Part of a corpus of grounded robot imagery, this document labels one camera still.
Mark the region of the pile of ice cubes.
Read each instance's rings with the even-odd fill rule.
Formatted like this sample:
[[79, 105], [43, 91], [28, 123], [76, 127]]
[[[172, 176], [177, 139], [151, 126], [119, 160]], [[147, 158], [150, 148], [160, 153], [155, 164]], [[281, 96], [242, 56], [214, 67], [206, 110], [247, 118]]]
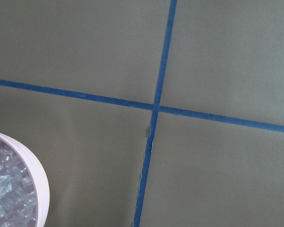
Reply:
[[36, 191], [27, 167], [0, 140], [0, 227], [34, 227]]

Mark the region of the pink bowl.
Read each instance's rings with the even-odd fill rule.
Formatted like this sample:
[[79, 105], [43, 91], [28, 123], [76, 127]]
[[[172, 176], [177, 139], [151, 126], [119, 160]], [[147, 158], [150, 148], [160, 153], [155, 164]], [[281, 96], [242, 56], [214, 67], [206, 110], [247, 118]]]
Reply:
[[0, 133], [0, 140], [8, 144], [27, 167], [35, 187], [37, 199], [35, 227], [43, 227], [46, 222], [50, 204], [49, 183], [45, 170], [38, 158], [25, 145], [2, 133]]

